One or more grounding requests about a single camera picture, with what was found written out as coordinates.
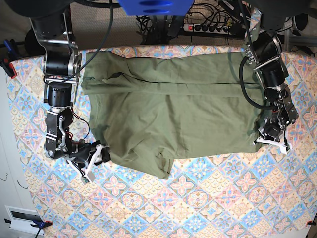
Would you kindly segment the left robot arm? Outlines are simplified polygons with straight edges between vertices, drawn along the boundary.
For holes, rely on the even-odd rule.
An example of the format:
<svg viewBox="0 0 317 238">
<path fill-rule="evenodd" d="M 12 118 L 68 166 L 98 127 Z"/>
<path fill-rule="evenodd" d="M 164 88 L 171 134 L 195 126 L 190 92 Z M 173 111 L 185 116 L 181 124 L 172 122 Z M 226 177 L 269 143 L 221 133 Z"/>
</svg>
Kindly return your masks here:
<svg viewBox="0 0 317 238">
<path fill-rule="evenodd" d="M 277 34 L 286 17 L 293 14 L 293 10 L 282 1 L 276 0 L 250 0 L 248 4 L 257 8 L 261 17 L 259 24 L 253 29 L 256 37 L 252 37 L 250 30 L 246 29 L 245 56 L 239 66 L 240 86 L 248 103 L 257 109 L 272 112 L 258 129 L 260 135 L 254 143 L 274 145 L 279 147 L 283 154 L 287 154 L 292 145 L 287 140 L 281 142 L 280 137 L 285 136 L 287 127 L 296 122 L 298 112 L 292 102 L 290 89 L 285 83 L 288 71 L 282 60 L 282 44 Z M 248 96 L 243 80 L 246 62 L 254 64 L 254 72 L 264 90 L 264 98 L 269 102 L 268 106 L 260 105 Z"/>
</svg>

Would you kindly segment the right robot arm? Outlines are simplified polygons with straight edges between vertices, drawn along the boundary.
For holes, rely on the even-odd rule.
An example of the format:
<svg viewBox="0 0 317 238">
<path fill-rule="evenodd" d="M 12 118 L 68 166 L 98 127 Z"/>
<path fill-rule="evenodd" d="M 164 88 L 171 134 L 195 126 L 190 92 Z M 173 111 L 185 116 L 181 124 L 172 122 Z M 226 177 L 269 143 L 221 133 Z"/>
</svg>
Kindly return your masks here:
<svg viewBox="0 0 317 238">
<path fill-rule="evenodd" d="M 84 183 L 94 180 L 93 165 L 110 160 L 109 146 L 99 141 L 73 140 L 69 127 L 76 118 L 74 105 L 82 70 L 82 55 L 72 31 L 70 5 L 46 16 L 32 17 L 35 37 L 45 49 L 43 62 L 44 103 L 46 116 L 46 155 L 64 158 Z"/>
</svg>

